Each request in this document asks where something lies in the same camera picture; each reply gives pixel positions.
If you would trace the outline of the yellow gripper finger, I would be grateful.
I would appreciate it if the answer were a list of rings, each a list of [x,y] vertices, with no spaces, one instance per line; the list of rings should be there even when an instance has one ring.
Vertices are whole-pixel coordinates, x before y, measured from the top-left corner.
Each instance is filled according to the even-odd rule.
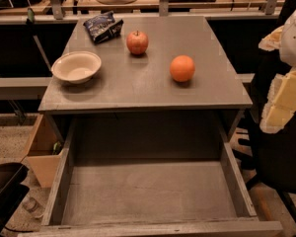
[[[276,74],[271,81],[259,127],[265,133],[277,133],[295,113],[296,67],[285,75]]]
[[[259,48],[273,51],[280,48],[283,27],[278,27],[259,42]]]

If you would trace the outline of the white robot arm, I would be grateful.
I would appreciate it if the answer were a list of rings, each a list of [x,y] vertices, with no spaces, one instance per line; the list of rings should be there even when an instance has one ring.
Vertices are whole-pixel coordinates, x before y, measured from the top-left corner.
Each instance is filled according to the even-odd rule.
[[[296,113],[296,10],[283,26],[260,41],[259,48],[278,49],[280,60],[291,67],[285,75],[276,74],[272,79],[259,123],[263,132],[277,133]]]

